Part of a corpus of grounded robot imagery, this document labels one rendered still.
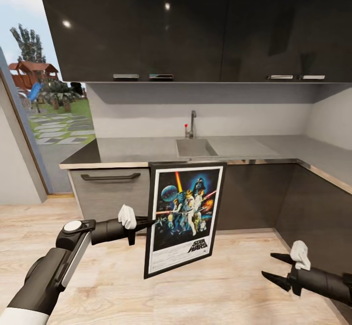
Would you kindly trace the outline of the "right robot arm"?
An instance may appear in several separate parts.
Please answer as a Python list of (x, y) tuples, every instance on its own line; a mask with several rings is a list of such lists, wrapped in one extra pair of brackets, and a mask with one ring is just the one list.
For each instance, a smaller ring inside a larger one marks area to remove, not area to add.
[(292, 265), (287, 278), (262, 272), (262, 275), (287, 292), (293, 290), (297, 296), (302, 288), (332, 298), (352, 307), (352, 274), (342, 277), (325, 270), (311, 267), (307, 258), (308, 248), (301, 240), (295, 241), (291, 253), (270, 253), (270, 256)]

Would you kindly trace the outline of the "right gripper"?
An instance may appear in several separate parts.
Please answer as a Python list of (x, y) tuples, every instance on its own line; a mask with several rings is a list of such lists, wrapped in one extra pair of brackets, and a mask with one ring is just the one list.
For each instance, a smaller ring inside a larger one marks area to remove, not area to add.
[(317, 294), (330, 298), (328, 272), (325, 270), (310, 267), (307, 269), (296, 269), (295, 263), (290, 254), (270, 253), (270, 256), (292, 265), (291, 272), (288, 273), (287, 278), (279, 275), (262, 272), (262, 275), (275, 283), (277, 286), (283, 288), (287, 292), (293, 290), (297, 296), (301, 295), (302, 288), (313, 291)]

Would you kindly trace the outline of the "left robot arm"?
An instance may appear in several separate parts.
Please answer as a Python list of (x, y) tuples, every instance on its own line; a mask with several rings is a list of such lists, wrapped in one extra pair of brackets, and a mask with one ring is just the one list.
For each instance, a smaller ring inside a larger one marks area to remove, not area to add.
[(0, 325), (46, 325), (90, 243), (93, 246), (127, 237), (129, 245), (134, 245), (136, 232), (154, 223), (148, 216), (135, 216), (125, 205), (117, 219), (67, 223), (57, 237), (56, 248), (30, 267), (24, 286), (0, 315)]

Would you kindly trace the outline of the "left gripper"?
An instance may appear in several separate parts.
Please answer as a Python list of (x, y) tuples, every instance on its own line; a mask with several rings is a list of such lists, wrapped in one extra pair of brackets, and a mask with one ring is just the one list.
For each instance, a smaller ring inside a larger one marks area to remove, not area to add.
[(135, 244), (136, 232), (143, 230), (155, 223), (155, 220), (148, 220), (148, 216), (135, 216), (136, 227), (134, 230), (128, 230), (123, 226), (122, 222), (117, 219), (107, 220), (107, 239), (106, 241), (114, 241), (117, 239), (128, 238), (129, 245)]

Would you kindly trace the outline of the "poster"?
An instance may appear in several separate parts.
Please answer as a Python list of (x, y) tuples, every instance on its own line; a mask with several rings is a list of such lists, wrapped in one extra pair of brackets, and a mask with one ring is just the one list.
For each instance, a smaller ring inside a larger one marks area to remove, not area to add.
[(227, 163), (151, 164), (144, 279), (212, 256)]

